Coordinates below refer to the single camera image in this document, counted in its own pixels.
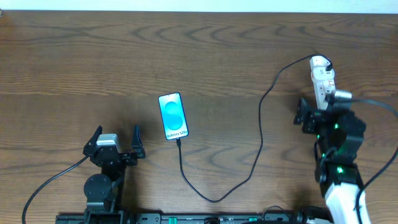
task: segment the smartphone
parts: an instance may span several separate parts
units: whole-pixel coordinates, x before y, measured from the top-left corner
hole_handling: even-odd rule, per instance
[[[167,140],[188,136],[187,120],[180,93],[171,93],[159,97],[160,113]]]

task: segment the white background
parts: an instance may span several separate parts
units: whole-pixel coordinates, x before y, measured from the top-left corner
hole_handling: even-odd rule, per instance
[[[0,0],[3,10],[398,13],[398,0]]]

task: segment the white power strip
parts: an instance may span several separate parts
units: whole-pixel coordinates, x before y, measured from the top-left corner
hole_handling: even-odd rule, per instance
[[[311,79],[315,90],[317,106],[320,110],[326,110],[328,102],[325,101],[326,95],[332,94],[336,90],[335,71],[331,69],[326,71],[330,62],[322,56],[314,56],[310,60]]]

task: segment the brown tabletop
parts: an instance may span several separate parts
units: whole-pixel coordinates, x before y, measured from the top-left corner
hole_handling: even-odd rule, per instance
[[[284,66],[315,52],[332,59],[339,89],[398,108],[396,15],[7,11],[0,17],[0,223],[48,178],[83,157],[98,125],[129,150],[139,124],[147,158],[126,174],[133,211],[262,212],[325,206],[314,179],[315,136],[292,124],[300,96],[314,100],[308,60],[286,70],[262,105],[264,149],[252,179],[220,203],[183,181],[157,97],[179,91],[189,137],[185,174],[209,198],[244,180],[259,149],[258,103]],[[398,124],[354,105],[367,123],[356,162],[364,181],[391,157]],[[398,166],[366,190],[373,223],[398,219]],[[90,161],[34,199],[28,223],[86,207]]]

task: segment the wooden table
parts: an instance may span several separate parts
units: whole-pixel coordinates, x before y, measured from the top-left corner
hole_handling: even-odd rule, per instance
[[[0,18],[0,223],[48,178],[83,157],[98,125],[129,150],[139,124],[147,158],[128,168],[124,204],[133,211],[262,212],[270,205],[325,206],[313,171],[315,136],[292,124],[298,98],[314,99],[308,61],[286,70],[262,106],[264,149],[252,179],[221,203],[183,181],[166,141],[157,97],[182,94],[189,137],[187,178],[209,198],[244,180],[259,149],[258,103],[276,73],[298,58],[330,57],[339,89],[398,107],[398,20],[365,14],[218,14],[9,11]],[[367,123],[358,151],[367,181],[398,144],[387,111],[354,105]],[[398,166],[366,191],[373,223],[398,219]],[[82,212],[86,161],[32,202],[28,223]]]

